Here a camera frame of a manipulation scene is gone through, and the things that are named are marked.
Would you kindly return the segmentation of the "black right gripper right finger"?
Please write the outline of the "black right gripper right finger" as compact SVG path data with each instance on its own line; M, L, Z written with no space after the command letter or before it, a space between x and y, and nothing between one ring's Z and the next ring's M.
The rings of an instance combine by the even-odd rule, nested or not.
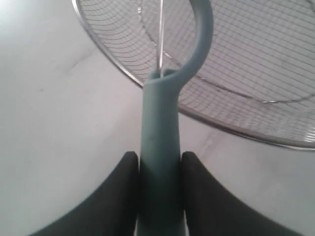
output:
M230 193L195 153L182 154L182 186L191 236L297 236Z

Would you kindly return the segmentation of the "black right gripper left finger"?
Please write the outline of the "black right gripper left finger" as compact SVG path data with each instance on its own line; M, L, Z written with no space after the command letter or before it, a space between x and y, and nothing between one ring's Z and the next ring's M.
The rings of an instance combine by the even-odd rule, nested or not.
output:
M132 236L136 227L138 195L138 156L128 151L95 192L34 235Z

